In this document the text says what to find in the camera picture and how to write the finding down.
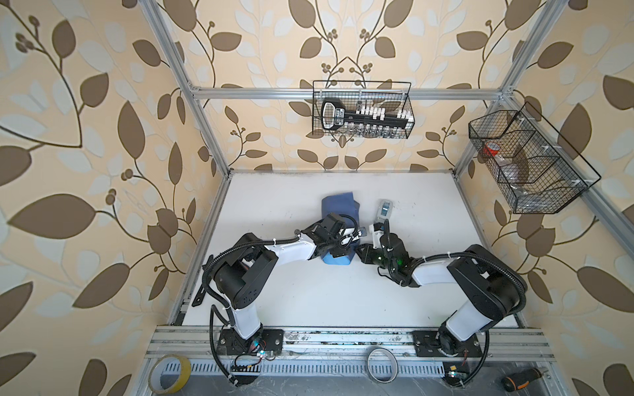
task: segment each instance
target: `wire basket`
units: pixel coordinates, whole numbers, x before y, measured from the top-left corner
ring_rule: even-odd
[[[416,122],[411,109],[411,83],[359,83],[313,81],[313,131],[333,137],[407,139]]]
[[[557,133],[557,144],[541,134],[538,120]],[[519,111],[498,110],[469,122],[469,139],[515,214],[557,213],[601,179],[528,102]],[[568,162],[566,156],[574,161]],[[582,176],[576,170],[579,166],[588,169],[592,178]]]

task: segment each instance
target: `tape roll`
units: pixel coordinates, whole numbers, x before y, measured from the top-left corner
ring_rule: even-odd
[[[167,389],[164,389],[160,384],[160,375],[163,373],[168,364],[178,360],[181,363],[181,374],[179,374],[176,382]],[[168,393],[176,393],[182,389],[191,375],[191,363],[185,356],[180,355],[165,355],[156,362],[152,370],[150,371],[150,377],[148,378],[148,385],[150,390],[157,395],[165,395]]]
[[[392,364],[392,375],[389,378],[377,378],[372,373],[372,370],[370,369],[370,359],[372,357],[376,357],[379,354],[386,356],[390,360],[390,363]],[[375,350],[370,352],[366,360],[366,365],[368,368],[368,375],[370,376],[370,378],[380,383],[390,383],[394,381],[394,379],[396,378],[396,375],[398,374],[398,362],[396,361],[396,358],[394,357],[392,352],[388,351],[385,348],[376,348]]]

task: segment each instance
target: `wallpaper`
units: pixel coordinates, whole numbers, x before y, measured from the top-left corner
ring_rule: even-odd
[[[220,176],[133,2],[0,0],[0,42],[0,393],[122,395]]]
[[[158,0],[190,80],[496,88],[545,1]]]
[[[595,188],[634,221],[632,22],[631,1],[570,1],[516,94],[587,157],[603,176]],[[546,333],[572,392],[631,394],[632,257],[580,199],[556,215],[512,215],[477,158],[461,181],[493,252],[527,279],[527,324]]]
[[[634,222],[634,3],[581,3],[565,9],[515,93],[561,130]]]
[[[467,124],[482,101],[413,101],[408,139],[368,139],[312,131],[305,101],[204,102],[230,168],[280,171],[411,171],[452,169],[467,146]]]

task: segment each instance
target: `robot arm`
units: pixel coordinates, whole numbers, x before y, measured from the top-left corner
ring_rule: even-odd
[[[430,257],[423,264],[421,259],[409,257],[398,235],[389,232],[389,222],[382,226],[373,225],[374,229],[385,230],[380,237],[380,248],[361,245],[355,249],[363,262],[387,269],[390,278],[401,286],[458,283],[469,298],[439,328],[438,347],[445,354],[461,352],[464,341],[475,332],[489,329],[523,307],[518,305],[522,300],[520,294],[523,296],[526,289],[523,279],[483,247],[472,245],[458,258]],[[345,255],[349,244],[359,238],[358,231],[357,224],[354,228],[347,227],[343,217],[330,214],[284,244],[245,234],[227,251],[229,253],[222,253],[215,260],[210,257],[208,265],[212,267],[204,271],[203,285],[215,281],[218,290],[229,300],[230,306],[225,307],[233,329],[244,344],[249,345],[257,340],[262,329],[252,302],[262,291],[273,267],[310,260],[326,252],[333,257]],[[516,282],[509,277],[517,278]]]

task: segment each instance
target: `white tape roll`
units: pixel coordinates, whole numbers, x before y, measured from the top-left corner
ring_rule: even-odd
[[[389,360],[390,363],[392,364],[392,376],[390,376],[389,378],[377,378],[373,373],[372,370],[370,369],[370,359],[372,357],[378,357],[379,355],[383,355],[386,356]],[[396,378],[396,375],[398,374],[398,362],[396,361],[396,358],[394,357],[394,355],[392,354],[392,352],[388,351],[385,348],[377,348],[375,350],[373,350],[372,352],[370,352],[370,354],[368,355],[368,358],[366,360],[366,365],[368,368],[368,375],[370,375],[370,378],[380,382],[380,383],[389,383],[394,381],[394,379]]]

